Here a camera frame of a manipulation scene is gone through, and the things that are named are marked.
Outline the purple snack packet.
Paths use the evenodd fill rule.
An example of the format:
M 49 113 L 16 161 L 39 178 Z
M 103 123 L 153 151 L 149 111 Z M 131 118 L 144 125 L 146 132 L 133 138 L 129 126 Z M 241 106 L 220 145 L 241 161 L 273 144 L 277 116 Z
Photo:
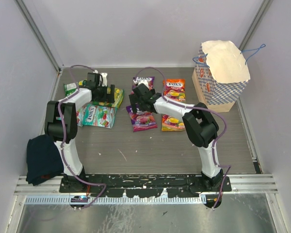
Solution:
M 137 108 L 137 112 L 134 113 L 131 106 L 127 106 L 126 111 L 130 117 L 133 132 L 157 128 L 157 123 L 151 112 L 140 111 L 139 108 Z
M 137 85 L 143 83 L 146 85 L 146 87 L 148 87 L 149 90 L 151 90 L 153 88 L 153 84 L 154 84 L 154 79 L 155 77 L 136 77 L 133 78 L 133 86 L 132 89 L 134 89 Z

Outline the green snack packet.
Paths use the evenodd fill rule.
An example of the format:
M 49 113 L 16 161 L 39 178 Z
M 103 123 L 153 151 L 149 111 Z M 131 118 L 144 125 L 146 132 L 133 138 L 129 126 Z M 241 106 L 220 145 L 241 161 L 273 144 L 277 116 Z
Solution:
M 119 88 L 115 88 L 114 90 L 114 102 L 113 103 L 108 103 L 108 102 L 97 102 L 97 101 L 93 101 L 92 104 L 93 105 L 98 105 L 98 106 L 106 106 L 106 107 L 112 107 L 112 108 L 119 108 L 123 98 L 124 98 L 124 90 L 123 89 L 119 89 Z
M 86 80 L 82 80 L 78 82 L 78 87 L 81 88 L 86 84 Z M 64 84 L 65 96 L 69 96 L 73 94 L 77 90 L 77 85 L 75 83 Z

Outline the orange snack packet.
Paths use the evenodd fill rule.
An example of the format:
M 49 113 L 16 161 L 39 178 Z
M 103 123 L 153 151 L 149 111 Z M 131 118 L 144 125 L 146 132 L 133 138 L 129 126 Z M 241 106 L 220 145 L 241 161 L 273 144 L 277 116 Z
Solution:
M 185 80 L 166 79 L 163 81 L 163 94 L 175 101 L 186 102 Z

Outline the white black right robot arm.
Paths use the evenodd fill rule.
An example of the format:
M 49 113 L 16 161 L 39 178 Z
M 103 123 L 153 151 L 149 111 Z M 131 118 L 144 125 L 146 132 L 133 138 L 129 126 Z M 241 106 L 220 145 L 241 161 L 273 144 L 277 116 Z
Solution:
M 186 104 L 168 98 L 138 84 L 129 95 L 134 113 L 137 110 L 168 115 L 184 124 L 191 143 L 198 148 L 202 162 L 202 182 L 208 191 L 214 191 L 223 179 L 223 170 L 219 167 L 215 140 L 219 126 L 205 104 Z

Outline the orange Fox's candy packet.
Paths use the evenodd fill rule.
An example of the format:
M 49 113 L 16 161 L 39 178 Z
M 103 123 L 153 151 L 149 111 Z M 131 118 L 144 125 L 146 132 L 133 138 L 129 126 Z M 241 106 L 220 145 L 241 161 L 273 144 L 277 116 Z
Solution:
M 183 122 L 180 122 L 174 117 L 168 115 L 162 115 L 162 132 L 177 132 L 184 131 L 185 126 Z

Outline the checkered paper bag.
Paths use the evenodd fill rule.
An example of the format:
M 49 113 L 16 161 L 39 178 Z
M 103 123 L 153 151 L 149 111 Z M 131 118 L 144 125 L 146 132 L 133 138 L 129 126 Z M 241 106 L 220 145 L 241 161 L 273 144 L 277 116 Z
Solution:
M 202 42 L 192 81 L 198 100 L 218 113 L 229 112 L 250 80 L 242 52 L 231 41 Z

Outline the teal mint candy packet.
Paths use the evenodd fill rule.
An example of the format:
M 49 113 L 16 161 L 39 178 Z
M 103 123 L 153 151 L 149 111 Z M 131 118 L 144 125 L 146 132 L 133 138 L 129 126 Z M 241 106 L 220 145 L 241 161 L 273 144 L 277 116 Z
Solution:
M 76 117 L 77 117 L 77 125 L 79 127 L 83 126 L 83 117 L 84 117 L 84 112 L 85 112 L 85 106 L 81 107 L 76 111 Z
M 84 109 L 82 124 L 111 129 L 117 108 L 88 104 Z

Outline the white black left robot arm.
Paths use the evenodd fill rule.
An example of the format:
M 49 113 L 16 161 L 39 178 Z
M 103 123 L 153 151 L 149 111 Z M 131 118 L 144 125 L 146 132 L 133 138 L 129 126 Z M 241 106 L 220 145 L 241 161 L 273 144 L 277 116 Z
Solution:
M 89 72 L 82 85 L 74 83 L 76 89 L 70 95 L 47 103 L 45 134 L 51 137 L 60 153 L 64 166 L 63 185 L 76 192 L 83 192 L 90 185 L 75 143 L 77 110 L 93 101 L 114 101 L 115 85 L 108 86 L 107 76 L 107 73 L 96 70 Z

